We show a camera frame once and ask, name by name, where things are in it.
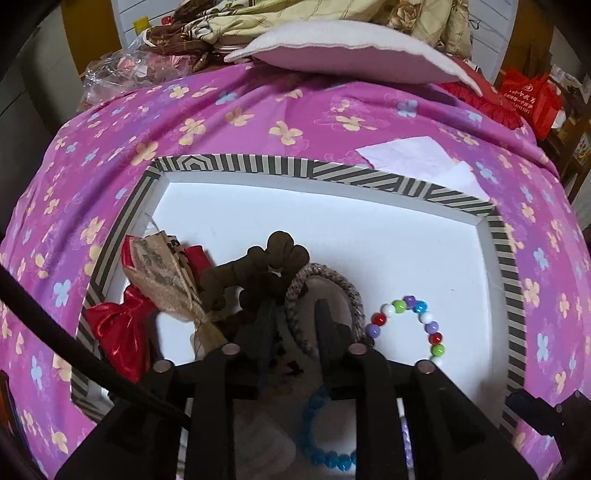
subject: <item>bedsheet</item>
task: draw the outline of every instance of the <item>bedsheet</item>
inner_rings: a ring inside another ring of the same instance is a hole
[[[525,387],[551,404],[586,387],[589,253],[556,170],[530,129],[510,131],[442,90],[241,64],[129,93],[65,124],[20,198],[0,261],[70,334],[109,229],[156,156],[293,155],[369,165],[355,150],[429,136],[467,162],[501,211],[522,281]],[[0,368],[33,454],[52,478],[93,428],[69,400],[71,367],[0,305]],[[517,425],[515,447],[547,478],[553,440]]]

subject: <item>purple floral fabric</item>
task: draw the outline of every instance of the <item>purple floral fabric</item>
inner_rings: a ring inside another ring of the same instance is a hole
[[[584,392],[589,253],[529,127],[510,131],[436,87],[372,85],[242,64],[130,93],[65,124],[20,198],[0,261],[74,335],[89,276],[126,198],[157,156],[293,155],[349,165],[355,149],[429,136],[465,161],[507,224],[527,313],[526,388]],[[0,304],[0,368],[33,454],[52,478],[93,428],[69,400],[71,367]],[[519,424],[515,447],[547,477],[553,440]]]

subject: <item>metal screw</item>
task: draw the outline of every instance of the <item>metal screw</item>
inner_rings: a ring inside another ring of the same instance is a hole
[[[152,366],[154,371],[158,372],[159,374],[163,374],[164,372],[167,372],[172,367],[174,367],[174,363],[172,363],[170,360],[158,360]]]
[[[432,374],[435,371],[435,364],[430,360],[419,360],[417,368],[422,374]]]
[[[368,348],[362,343],[351,343],[351,345],[349,345],[349,352],[351,352],[352,355],[363,355],[367,351]]]
[[[222,347],[224,355],[236,355],[240,351],[240,345],[237,343],[227,343]]]

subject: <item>black and white striped edge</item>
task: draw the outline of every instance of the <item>black and white striped edge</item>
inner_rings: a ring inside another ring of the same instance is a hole
[[[507,394],[524,386],[527,344],[525,341],[523,295],[515,264],[515,255],[505,233],[503,218],[497,208],[491,203],[439,185],[371,168],[272,155],[208,154],[156,158],[146,169],[111,228],[90,279],[83,312],[85,308],[104,301],[119,260],[119,250],[123,238],[141,213],[141,206],[161,174],[168,171],[238,171],[331,181],[414,197],[459,209],[479,218],[486,218],[505,289],[509,330]],[[84,320],[83,313],[80,315],[76,339],[88,349],[95,350],[96,340]],[[97,405],[96,400],[86,399],[89,379],[74,369],[70,385],[72,402],[92,420],[96,421],[102,418],[100,412],[105,411],[107,403],[106,400],[101,400],[105,404]],[[499,427],[501,432],[507,437],[511,437],[517,421],[518,417],[505,407]]]

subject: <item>white pillow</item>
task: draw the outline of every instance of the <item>white pillow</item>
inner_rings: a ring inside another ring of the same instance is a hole
[[[374,82],[446,83],[480,88],[446,55],[381,25],[351,20],[291,22],[270,28],[226,62],[254,57],[299,72],[347,75]]]

